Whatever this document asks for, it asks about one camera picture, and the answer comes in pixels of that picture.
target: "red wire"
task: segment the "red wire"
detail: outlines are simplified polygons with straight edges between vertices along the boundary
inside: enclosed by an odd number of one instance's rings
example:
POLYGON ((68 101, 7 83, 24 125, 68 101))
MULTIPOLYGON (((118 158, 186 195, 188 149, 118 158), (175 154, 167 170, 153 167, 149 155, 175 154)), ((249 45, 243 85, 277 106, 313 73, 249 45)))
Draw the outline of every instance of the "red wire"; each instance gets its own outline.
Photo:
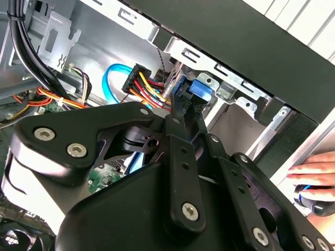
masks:
POLYGON ((155 105, 157 105, 159 108, 163 108, 161 105, 157 104, 150 96, 147 95, 147 93, 145 93, 145 91, 143 90, 143 88, 140 86, 140 84, 138 83, 137 80, 134 80, 135 85, 137 86, 137 88, 140 89, 140 91, 143 93, 143 95, 145 95, 147 100, 152 101, 155 105))
MULTIPOLYGON (((22 100, 19 97, 17 97, 16 95, 13 95, 13 97, 16 99, 16 101, 18 101, 20 104, 22 104, 22 100)), ((52 99, 47 98, 45 100, 42 100, 41 102, 38 102, 38 101, 28 102, 28 106, 32 106, 32 107, 47 106, 51 102, 52 102, 52 99)))

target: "finger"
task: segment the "finger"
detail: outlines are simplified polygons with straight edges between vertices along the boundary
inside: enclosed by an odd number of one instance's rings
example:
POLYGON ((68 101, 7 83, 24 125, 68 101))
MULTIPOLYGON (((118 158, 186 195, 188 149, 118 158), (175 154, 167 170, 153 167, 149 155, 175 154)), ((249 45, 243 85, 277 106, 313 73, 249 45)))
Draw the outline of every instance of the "finger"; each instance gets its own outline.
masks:
POLYGON ((305 164, 335 162, 335 152, 322 153, 306 159, 305 164))
POLYGON ((295 166, 288 170, 289 174, 335 174, 335 162, 313 163, 295 166))
POLYGON ((296 185, 334 186, 335 174, 290 174, 287 178, 296 185))
POLYGON ((309 189, 300 192, 301 196, 310 200, 335 201, 335 188, 309 189))

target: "black mechanical arm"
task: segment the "black mechanical arm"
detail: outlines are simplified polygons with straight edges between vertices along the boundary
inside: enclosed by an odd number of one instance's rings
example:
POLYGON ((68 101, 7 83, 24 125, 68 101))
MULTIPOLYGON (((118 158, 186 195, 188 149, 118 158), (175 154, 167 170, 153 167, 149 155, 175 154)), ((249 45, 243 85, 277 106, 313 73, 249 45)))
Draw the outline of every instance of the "black mechanical arm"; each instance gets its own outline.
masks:
POLYGON ((56 250, 331 249, 247 156, 226 154, 197 106, 185 114, 182 103, 173 97, 165 118, 129 102, 18 123, 5 177, 13 189, 14 162, 70 190, 92 167, 145 153, 140 170, 66 212, 56 250))

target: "black cable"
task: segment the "black cable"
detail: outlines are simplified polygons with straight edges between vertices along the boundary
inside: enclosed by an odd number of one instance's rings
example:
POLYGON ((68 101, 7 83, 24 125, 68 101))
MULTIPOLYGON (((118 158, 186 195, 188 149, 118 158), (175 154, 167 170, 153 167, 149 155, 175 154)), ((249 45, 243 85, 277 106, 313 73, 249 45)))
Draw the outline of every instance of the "black cable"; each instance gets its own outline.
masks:
MULTIPOLYGON (((18 16, 24 16, 24 0, 18 0, 17 3, 17 14, 18 16)), ((25 46, 25 49, 27 51, 28 56, 32 60, 32 62, 36 65, 36 67, 40 70, 40 72, 44 75, 45 79, 48 81, 48 83, 51 85, 52 88, 55 89, 55 94, 58 94, 61 97, 64 97, 66 99, 70 99, 68 94, 66 93, 65 89, 59 82, 59 80, 56 78, 56 76, 49 70, 49 68, 42 62, 42 60, 38 57, 36 51, 34 50, 26 27, 23 20, 18 21, 18 27, 21 33, 21 37, 25 46)))
POLYGON ((162 54, 161 54, 161 50, 157 48, 157 51, 158 51, 158 54, 159 54, 159 57, 161 59, 161 63, 162 63, 162 67, 163 67, 163 82, 165 82, 165 65, 164 65, 164 61, 163 61, 163 57, 162 57, 162 54))

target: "cable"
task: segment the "cable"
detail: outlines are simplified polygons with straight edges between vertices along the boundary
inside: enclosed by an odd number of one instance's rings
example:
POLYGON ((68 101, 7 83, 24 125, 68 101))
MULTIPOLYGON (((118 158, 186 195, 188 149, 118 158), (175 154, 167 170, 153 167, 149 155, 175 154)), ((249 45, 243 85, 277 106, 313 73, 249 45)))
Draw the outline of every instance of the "cable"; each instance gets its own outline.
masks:
MULTIPOLYGON (((13 97, 16 99, 16 101, 18 101, 20 104, 22 104, 22 100, 18 96, 13 95, 13 97)), ((41 101, 29 101, 28 106, 32 106, 32 107, 47 106, 51 102, 52 102, 51 98, 47 98, 47 99, 41 100, 41 101)))
POLYGON ((129 91, 131 93, 133 93, 136 97, 142 99, 144 102, 149 103, 152 107, 157 107, 153 102, 146 100, 145 98, 143 98, 141 95, 139 95, 138 93, 136 93, 132 88, 129 89, 129 91))
POLYGON ((152 87, 149 85, 148 81, 146 80, 146 78, 144 77, 143 73, 139 73, 141 76, 141 79, 143 80, 144 84, 146 85, 147 89, 151 92, 151 94, 155 95, 156 97, 160 98, 163 102, 171 104, 170 101, 166 100, 165 98, 163 98, 160 94, 156 93, 154 89, 152 89, 152 87))
POLYGON ((156 100, 152 99, 150 96, 147 95, 147 93, 143 90, 143 88, 140 86, 140 84, 137 82, 137 80, 135 80, 134 83, 137 86, 137 88, 139 88, 140 92, 144 95, 144 98, 147 101, 151 101, 153 104, 155 104, 155 107, 159 107, 159 108, 163 107, 160 104, 158 104, 156 100))
POLYGON ((131 73, 131 68, 123 65, 123 64, 112 64, 110 67, 107 68, 103 79, 102 79, 102 87, 103 87, 103 92, 106 97, 106 100, 109 104, 118 104, 119 101, 116 99, 114 94, 111 92, 108 84, 108 74, 109 72, 122 72, 125 74, 130 74, 131 73))
POLYGON ((69 66, 69 71, 72 72, 72 70, 74 71, 74 73, 76 73, 79 77, 81 77, 82 79, 82 85, 83 85, 83 95, 82 95, 82 105, 85 105, 91 90, 92 90, 92 84, 90 83, 90 78, 89 76, 84 73, 82 70, 80 70, 77 67, 72 67, 69 66))
POLYGON ((47 90, 69 98, 66 91, 34 51, 24 26, 23 0, 9 0, 8 17, 14 49, 24 67, 47 90))
POLYGON ((59 97, 59 96, 57 96, 57 95, 55 95, 55 94, 53 94, 53 93, 50 93, 50 92, 48 92, 48 91, 42 89, 41 87, 38 87, 38 88, 37 88, 37 93, 40 94, 40 95, 45 95, 45 96, 47 96, 47 97, 49 97, 49 98, 52 98, 52 99, 54 99, 54 100, 56 100, 56 101, 58 101, 58 102, 67 104, 67 105, 69 105, 69 106, 72 106, 72 107, 74 107, 74 108, 78 108, 78 109, 87 108, 87 106, 83 106, 83 105, 81 105, 81 104, 79 104, 79 103, 77 103, 77 102, 74 102, 74 101, 72 101, 72 100, 68 100, 68 99, 65 99, 65 98, 61 98, 61 97, 59 97))
POLYGON ((161 59, 161 63, 162 63, 162 67, 163 67, 163 81, 165 82, 165 65, 164 65, 163 57, 162 57, 162 54, 161 54, 161 50, 157 48, 157 51, 158 51, 159 57, 161 59))

